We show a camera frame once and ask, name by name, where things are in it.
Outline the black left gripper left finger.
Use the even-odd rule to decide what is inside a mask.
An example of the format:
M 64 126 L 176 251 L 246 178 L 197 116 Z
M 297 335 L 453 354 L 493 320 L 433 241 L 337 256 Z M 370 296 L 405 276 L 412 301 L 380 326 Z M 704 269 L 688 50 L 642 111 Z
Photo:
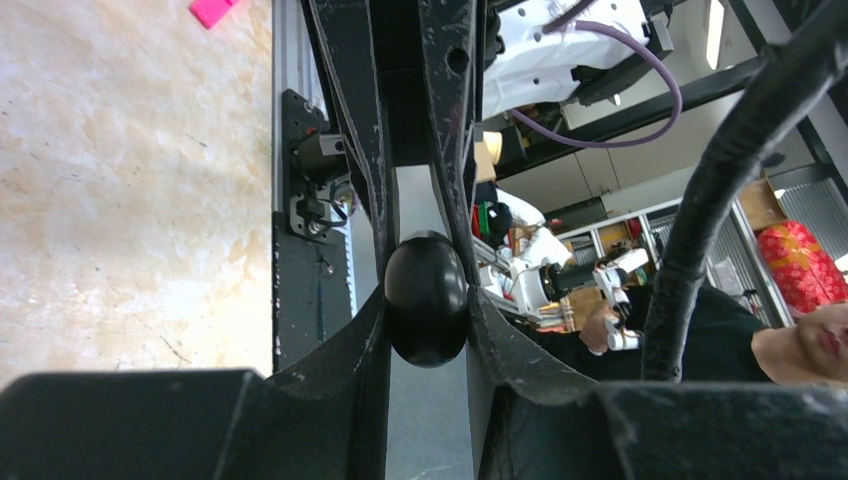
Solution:
M 41 373 L 1 394 L 5 479 L 380 479 L 390 346 L 383 295 L 297 363 Z

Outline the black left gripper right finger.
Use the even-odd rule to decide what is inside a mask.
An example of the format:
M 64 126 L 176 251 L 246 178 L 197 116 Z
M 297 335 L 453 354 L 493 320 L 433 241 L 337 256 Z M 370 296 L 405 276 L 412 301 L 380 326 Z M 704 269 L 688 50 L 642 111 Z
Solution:
M 843 479 L 847 396 L 754 383 L 597 383 L 469 292 L 478 479 Z

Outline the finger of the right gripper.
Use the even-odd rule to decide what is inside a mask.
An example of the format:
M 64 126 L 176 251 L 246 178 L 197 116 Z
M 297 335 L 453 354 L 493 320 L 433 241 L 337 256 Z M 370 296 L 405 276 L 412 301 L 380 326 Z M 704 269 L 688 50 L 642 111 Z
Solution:
M 399 243 L 399 200 L 367 1 L 306 1 L 317 51 L 329 80 L 346 148 L 358 166 L 357 185 L 372 227 L 376 274 L 385 277 Z
M 472 196 L 466 162 L 473 139 L 471 86 L 474 80 L 476 3 L 420 1 L 423 74 L 429 130 L 435 159 L 431 164 L 443 223 L 459 255 L 466 281 L 479 283 L 471 235 Z

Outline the black earbud charging case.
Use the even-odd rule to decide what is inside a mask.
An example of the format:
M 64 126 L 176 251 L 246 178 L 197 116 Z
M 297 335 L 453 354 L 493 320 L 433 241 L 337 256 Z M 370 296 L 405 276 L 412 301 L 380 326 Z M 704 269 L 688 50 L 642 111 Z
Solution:
M 406 362 L 438 368 L 466 343 L 468 282 L 448 238 L 419 231 L 392 253 L 383 280 L 391 344 Z

